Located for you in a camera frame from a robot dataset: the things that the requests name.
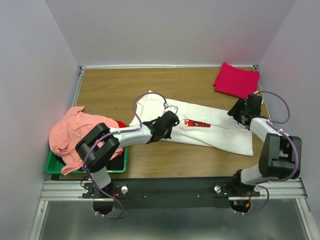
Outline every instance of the white wall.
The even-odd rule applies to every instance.
[[[80,66],[257,64],[295,0],[46,0]]]
[[[26,240],[79,68],[43,0],[2,0],[0,36],[0,239]]]
[[[301,176],[307,203],[320,230],[320,1],[297,0],[259,64],[263,90],[281,94],[292,117],[283,128],[302,138]],[[285,119],[280,102],[266,96],[274,119]]]

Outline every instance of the wooden tabletop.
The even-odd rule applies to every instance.
[[[149,90],[168,99],[230,110],[236,97],[214,91],[220,68],[86,69],[77,106],[85,113],[129,124],[133,100]],[[266,106],[262,115],[268,116]],[[263,143],[253,134],[253,156],[214,147],[160,141],[128,149],[127,170],[112,178],[179,178],[232,176],[258,163]]]

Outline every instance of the green tray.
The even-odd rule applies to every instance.
[[[44,172],[46,174],[60,174],[61,169],[64,167],[64,165],[58,161],[59,156],[55,155],[51,150],[49,152]],[[110,174],[122,174],[127,170],[127,159],[128,159],[128,147],[126,146],[124,149],[124,163],[123,163],[123,169],[121,170],[108,170],[108,173]],[[76,170],[69,174],[84,174],[85,171]]]

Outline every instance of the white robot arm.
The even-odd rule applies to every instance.
[[[262,97],[251,94],[247,101],[239,99],[228,112],[239,125],[256,134],[263,142],[259,163],[237,171],[233,188],[255,186],[269,180],[286,181],[300,174],[302,141],[276,128],[269,119],[260,116]]]
[[[125,128],[108,128],[104,123],[96,125],[75,147],[83,160],[83,170],[88,171],[96,185],[103,189],[111,183],[107,162],[118,148],[158,142],[170,138],[172,128],[179,124],[178,108],[168,106],[162,116],[152,121]]]

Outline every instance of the folded red towel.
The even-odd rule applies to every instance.
[[[213,84],[214,90],[247,99],[249,94],[257,90],[259,77],[258,71],[238,69],[224,62]]]

